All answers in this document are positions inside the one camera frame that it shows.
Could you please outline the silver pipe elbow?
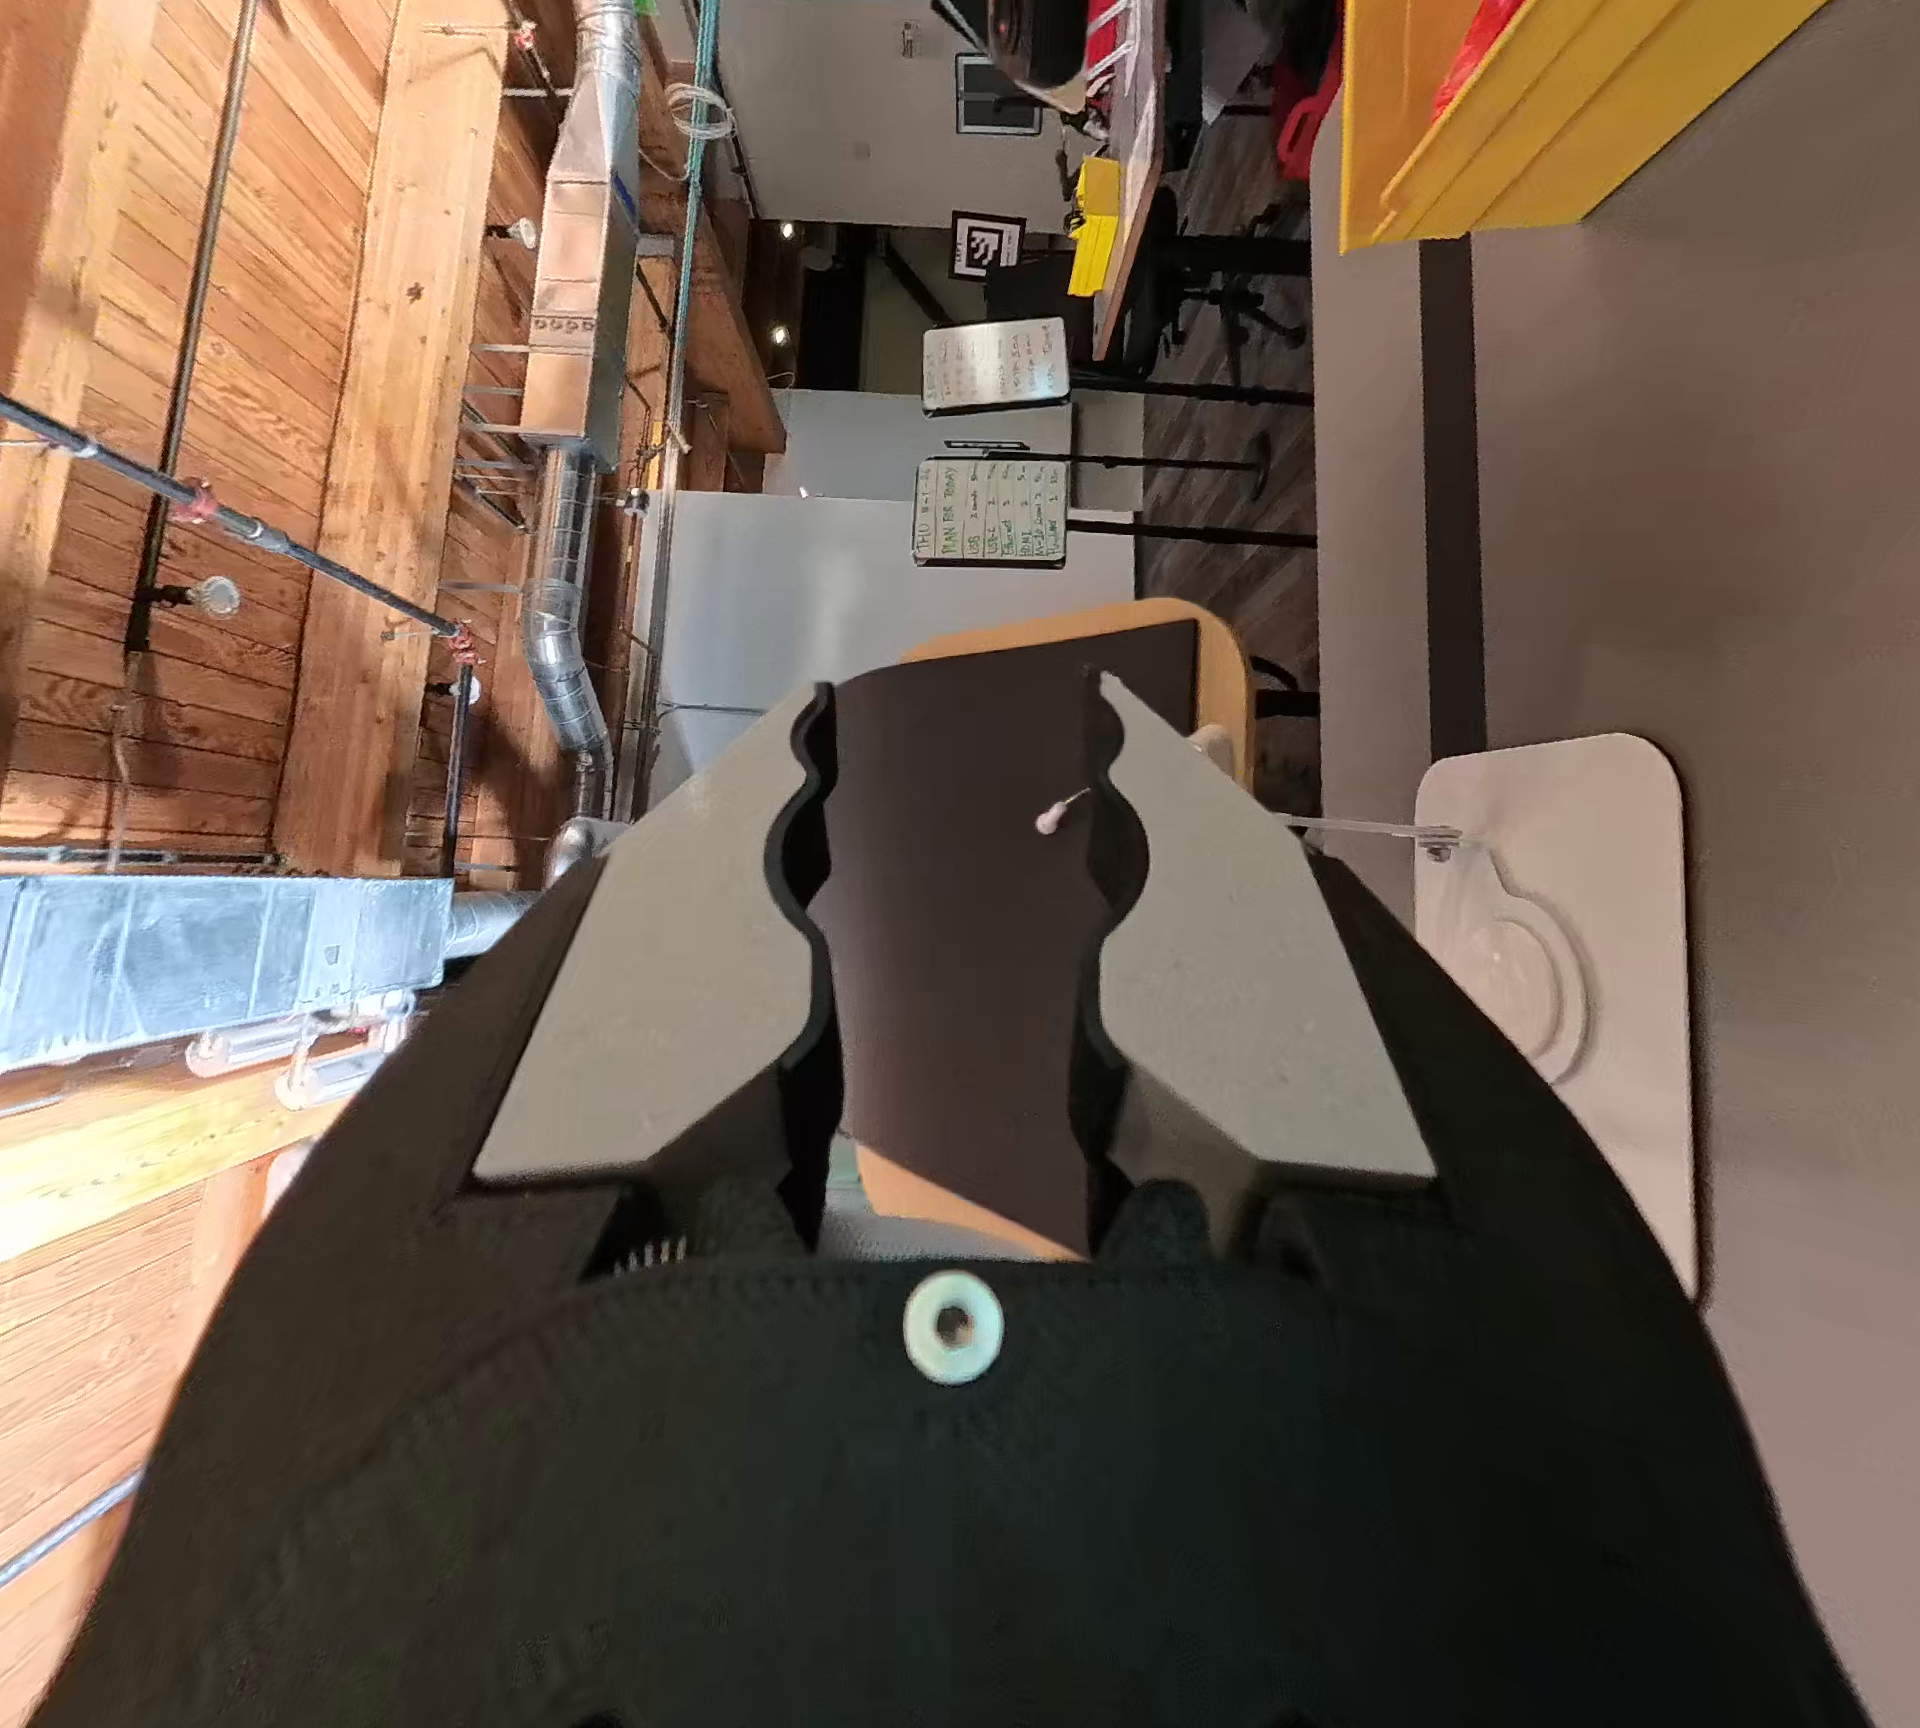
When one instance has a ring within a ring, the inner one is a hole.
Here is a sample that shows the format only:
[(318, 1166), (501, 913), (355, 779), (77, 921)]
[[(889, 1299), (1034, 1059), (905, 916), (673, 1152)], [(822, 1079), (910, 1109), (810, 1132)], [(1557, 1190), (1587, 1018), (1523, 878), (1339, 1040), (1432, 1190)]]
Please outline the silver pipe elbow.
[(551, 891), (575, 866), (606, 856), (612, 847), (629, 833), (629, 823), (598, 819), (592, 814), (569, 816), (547, 840), (540, 886)]

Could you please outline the pipe with red clamps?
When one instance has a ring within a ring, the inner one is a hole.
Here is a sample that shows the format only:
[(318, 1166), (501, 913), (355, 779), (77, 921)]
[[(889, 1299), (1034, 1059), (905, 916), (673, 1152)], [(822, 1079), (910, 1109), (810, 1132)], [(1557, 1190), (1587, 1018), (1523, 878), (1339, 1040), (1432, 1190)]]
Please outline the pipe with red clamps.
[(448, 647), (460, 665), (475, 666), (473, 636), (466, 623), (449, 620), (429, 606), (373, 582), (369, 577), (334, 561), (318, 549), (294, 541), (274, 522), (226, 505), (208, 482), (180, 481), (180, 477), (132, 459), (88, 436), (77, 427), (55, 421), (10, 394), (1, 396), (1, 421), (12, 430), (5, 436), (8, 445), (13, 445), (13, 439), (20, 436), (38, 449), (53, 451), (74, 462), (101, 469), (120, 482), (143, 493), (150, 501), (165, 505), (168, 512), (184, 525), (206, 526), (268, 559), (298, 565), (308, 574), (342, 587), (383, 612), (392, 612), (399, 620), (421, 629), (429, 638)]

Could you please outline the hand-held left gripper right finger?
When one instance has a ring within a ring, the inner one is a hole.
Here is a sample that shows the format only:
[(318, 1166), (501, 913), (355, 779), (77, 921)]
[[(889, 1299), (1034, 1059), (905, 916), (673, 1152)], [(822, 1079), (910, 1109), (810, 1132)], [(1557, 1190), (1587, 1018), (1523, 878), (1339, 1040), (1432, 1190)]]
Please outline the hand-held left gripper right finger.
[(1183, 1187), (1212, 1251), (1282, 1195), (1426, 1196), (1438, 1165), (1313, 856), (1112, 672), (1081, 684), (1084, 862), (1070, 1132), (1086, 1244)]

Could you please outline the whiteboard with green writing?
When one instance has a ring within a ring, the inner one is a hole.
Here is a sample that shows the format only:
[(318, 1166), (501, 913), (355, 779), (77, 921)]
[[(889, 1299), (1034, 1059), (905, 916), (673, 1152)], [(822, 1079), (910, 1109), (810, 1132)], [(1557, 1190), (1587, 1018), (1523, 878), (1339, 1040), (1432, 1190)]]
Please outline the whiteboard with green writing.
[(1070, 526), (1072, 465), (1063, 456), (948, 452), (915, 469), (915, 566), (1059, 571)]
[(1059, 314), (924, 331), (921, 412), (930, 419), (1043, 411), (1070, 398), (1072, 358)]

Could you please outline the rectangular silver duct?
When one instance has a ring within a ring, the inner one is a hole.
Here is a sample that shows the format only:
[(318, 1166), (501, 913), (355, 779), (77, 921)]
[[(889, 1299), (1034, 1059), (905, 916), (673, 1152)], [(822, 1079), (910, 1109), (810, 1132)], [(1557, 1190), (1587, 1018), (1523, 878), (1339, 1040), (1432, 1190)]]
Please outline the rectangular silver duct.
[(1, 1070), (440, 982), (443, 878), (5, 877)]

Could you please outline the red plastic bin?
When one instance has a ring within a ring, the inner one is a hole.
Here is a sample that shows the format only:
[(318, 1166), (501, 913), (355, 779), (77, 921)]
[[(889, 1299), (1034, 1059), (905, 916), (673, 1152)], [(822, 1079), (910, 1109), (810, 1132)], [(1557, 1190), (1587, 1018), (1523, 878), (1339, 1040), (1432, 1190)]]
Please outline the red plastic bin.
[(1336, 46), (1328, 55), (1316, 88), (1311, 92), (1302, 91), (1284, 118), (1276, 116), (1276, 167), (1284, 180), (1310, 183), (1318, 137), (1328, 116), (1336, 114), (1342, 66), (1344, 53)]

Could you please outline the long silver duct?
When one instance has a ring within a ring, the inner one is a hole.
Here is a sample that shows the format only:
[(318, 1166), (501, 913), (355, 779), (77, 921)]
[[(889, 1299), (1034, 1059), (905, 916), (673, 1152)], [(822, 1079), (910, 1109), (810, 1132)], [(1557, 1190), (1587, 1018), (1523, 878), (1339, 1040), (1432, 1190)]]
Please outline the long silver duct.
[(640, 242), (641, 31), (633, 0), (567, 0), (574, 74), (545, 167), (520, 435), (540, 451), (520, 588), (522, 657), (574, 775), (604, 819), (612, 733), (584, 652), (593, 522), (617, 469)]

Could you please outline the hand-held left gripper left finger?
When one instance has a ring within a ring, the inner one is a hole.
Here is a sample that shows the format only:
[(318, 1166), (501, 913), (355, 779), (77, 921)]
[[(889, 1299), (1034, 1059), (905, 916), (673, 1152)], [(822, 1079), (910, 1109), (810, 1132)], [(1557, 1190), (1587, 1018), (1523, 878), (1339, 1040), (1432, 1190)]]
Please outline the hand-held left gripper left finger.
[(803, 684), (593, 862), (471, 1176), (641, 1190), (666, 1219), (753, 1184), (818, 1244), (837, 1135), (833, 688)]

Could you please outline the small yellow plastic bin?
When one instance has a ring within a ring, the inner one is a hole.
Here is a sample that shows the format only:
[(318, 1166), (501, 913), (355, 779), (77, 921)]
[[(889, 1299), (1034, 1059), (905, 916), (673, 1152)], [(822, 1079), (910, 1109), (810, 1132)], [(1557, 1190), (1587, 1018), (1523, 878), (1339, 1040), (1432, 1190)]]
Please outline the small yellow plastic bin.
[(1068, 241), (1072, 250), (1068, 296), (1093, 301), (1107, 290), (1120, 242), (1124, 170), (1114, 156), (1087, 156), (1070, 183)]

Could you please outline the wooden ceiling beam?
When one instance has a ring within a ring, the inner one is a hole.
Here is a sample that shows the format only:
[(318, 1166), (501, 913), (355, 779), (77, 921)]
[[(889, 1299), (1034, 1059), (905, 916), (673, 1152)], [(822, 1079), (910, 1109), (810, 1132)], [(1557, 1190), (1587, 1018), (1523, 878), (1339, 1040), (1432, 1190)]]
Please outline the wooden ceiling beam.
[[(395, 0), (331, 433), (319, 554), (432, 611), (512, 23), (505, 0)], [(274, 847), (301, 875), (399, 871), (433, 638), (315, 579)]]

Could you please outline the background work table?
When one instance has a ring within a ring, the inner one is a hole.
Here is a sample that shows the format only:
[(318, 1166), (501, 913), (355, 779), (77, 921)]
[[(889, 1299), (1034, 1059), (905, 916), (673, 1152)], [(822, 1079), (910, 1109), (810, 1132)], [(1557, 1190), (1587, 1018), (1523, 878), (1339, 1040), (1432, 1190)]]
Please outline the background work table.
[(1124, 342), (1126, 307), (1139, 272), (1146, 226), (1164, 176), (1167, 118), (1172, 2), (1120, 2), (1107, 138), (1107, 155), (1120, 168), (1120, 206), (1107, 282), (1093, 298), (1093, 358), (1100, 364), (1115, 360), (1115, 351)]

